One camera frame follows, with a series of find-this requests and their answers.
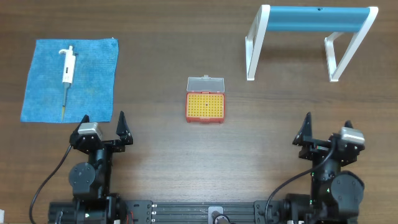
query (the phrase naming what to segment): blue pad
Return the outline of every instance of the blue pad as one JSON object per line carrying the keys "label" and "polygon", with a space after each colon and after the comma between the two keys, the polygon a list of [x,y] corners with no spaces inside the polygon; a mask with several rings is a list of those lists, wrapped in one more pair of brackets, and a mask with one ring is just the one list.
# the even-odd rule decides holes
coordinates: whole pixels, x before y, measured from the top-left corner
{"label": "blue pad", "polygon": [[[73,46],[73,53],[76,54],[76,64],[62,121],[65,54],[58,52],[68,49],[69,45]],[[37,40],[27,78],[21,121],[79,123],[87,114],[92,122],[109,122],[118,55],[117,39]]]}

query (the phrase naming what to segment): white support frame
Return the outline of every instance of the white support frame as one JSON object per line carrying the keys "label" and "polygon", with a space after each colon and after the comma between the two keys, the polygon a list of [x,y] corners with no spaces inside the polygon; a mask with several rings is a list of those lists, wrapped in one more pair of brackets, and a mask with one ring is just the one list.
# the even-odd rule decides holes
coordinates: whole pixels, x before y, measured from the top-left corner
{"label": "white support frame", "polygon": [[[369,7],[370,12],[362,28],[359,32],[354,33],[349,46],[341,59],[340,63],[336,64],[335,50],[333,41],[339,37],[343,32],[334,32],[329,37],[325,38],[325,49],[326,49],[326,61],[328,63],[329,81],[338,82],[339,77],[347,67],[348,62],[353,57],[355,51],[358,49],[365,35],[368,33],[372,26],[377,13],[379,12],[378,7]],[[266,34],[268,18],[271,7],[270,5],[262,5],[258,10],[254,21],[250,27],[249,34],[246,36],[246,79],[247,81],[254,81],[256,74],[256,68],[260,57],[260,51],[264,36]]]}
{"label": "white support frame", "polygon": [[347,67],[348,62],[351,60],[351,58],[353,58],[356,49],[358,49],[362,40],[365,38],[366,34],[371,28],[377,16],[377,13],[379,12],[379,8],[369,7],[369,9],[370,12],[368,17],[366,18],[359,32],[354,33],[354,36],[351,39],[351,42],[349,43],[348,48],[338,65],[336,65],[335,48],[333,46],[333,41],[344,33],[334,32],[330,36],[325,38],[326,61],[328,62],[330,82],[338,82],[338,79],[340,78],[344,69]]}

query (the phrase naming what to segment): blue horizontal bar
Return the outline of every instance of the blue horizontal bar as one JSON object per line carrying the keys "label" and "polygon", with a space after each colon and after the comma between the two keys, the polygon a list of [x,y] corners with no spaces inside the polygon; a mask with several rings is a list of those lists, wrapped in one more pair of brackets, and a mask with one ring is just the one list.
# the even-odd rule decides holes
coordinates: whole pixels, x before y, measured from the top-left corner
{"label": "blue horizontal bar", "polygon": [[271,6],[267,31],[358,32],[368,7]]}

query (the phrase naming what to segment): transparent lid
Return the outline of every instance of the transparent lid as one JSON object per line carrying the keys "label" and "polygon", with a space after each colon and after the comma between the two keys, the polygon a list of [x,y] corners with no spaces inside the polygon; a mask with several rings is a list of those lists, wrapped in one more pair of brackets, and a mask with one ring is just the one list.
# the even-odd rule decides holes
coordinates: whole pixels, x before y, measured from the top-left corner
{"label": "transparent lid", "polygon": [[189,77],[187,91],[224,93],[224,78],[211,78],[208,75],[203,77]]}

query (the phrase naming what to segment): brown wood surface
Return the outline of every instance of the brown wood surface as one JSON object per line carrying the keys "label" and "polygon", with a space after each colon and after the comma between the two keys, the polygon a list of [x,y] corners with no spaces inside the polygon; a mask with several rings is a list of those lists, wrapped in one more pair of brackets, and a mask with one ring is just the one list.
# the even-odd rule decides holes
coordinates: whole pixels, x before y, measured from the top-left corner
{"label": "brown wood surface", "polygon": [[[244,37],[261,4],[379,6],[379,15],[338,83],[329,83],[323,33],[267,33],[254,82],[245,75]],[[114,155],[111,190],[125,199],[252,202],[311,163],[291,145],[305,113],[316,138],[346,119],[366,150],[345,169],[366,184],[361,223],[392,223],[398,205],[398,1],[0,1],[0,209],[29,222],[37,187],[58,164],[76,124],[21,123],[36,39],[119,39],[114,112],[102,124],[115,138],[120,110],[134,145]],[[335,42],[341,58],[349,42]],[[185,121],[187,77],[224,77],[224,124]],[[35,204],[72,199],[68,172],[87,159],[72,151]],[[310,178],[285,193],[309,193]]]}

